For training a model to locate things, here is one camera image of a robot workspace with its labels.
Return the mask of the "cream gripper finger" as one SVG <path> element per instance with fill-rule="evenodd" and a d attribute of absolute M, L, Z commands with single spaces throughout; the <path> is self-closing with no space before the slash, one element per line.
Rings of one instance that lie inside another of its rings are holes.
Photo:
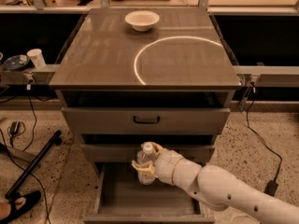
<path fill-rule="evenodd" d="M 132 166 L 142 175 L 155 177 L 155 166 L 153 161 L 147 161 L 145 163 L 137 163 L 132 161 Z"/>
<path fill-rule="evenodd" d="M 159 144 L 152 142 L 153 153 L 156 157 L 158 157 L 162 152 L 164 152 L 164 148 Z"/>

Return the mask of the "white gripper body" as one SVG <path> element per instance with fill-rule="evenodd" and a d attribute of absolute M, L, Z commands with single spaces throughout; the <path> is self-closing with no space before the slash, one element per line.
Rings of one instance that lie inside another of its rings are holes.
<path fill-rule="evenodd" d="M 166 150 L 160 154 L 155 161 L 155 174 L 161 181 L 169 185 L 173 185 L 173 174 L 178 163 L 183 159 L 183 156 L 174 150 Z"/>

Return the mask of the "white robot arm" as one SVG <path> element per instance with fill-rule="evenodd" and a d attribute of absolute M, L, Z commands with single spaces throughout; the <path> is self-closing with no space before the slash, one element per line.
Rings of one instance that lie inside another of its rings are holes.
<path fill-rule="evenodd" d="M 299 224 L 298 207 L 250 187 L 219 166 L 201 166 L 154 142 L 141 145 L 132 166 L 141 183 L 158 179 L 214 211 L 231 206 L 263 224 Z"/>

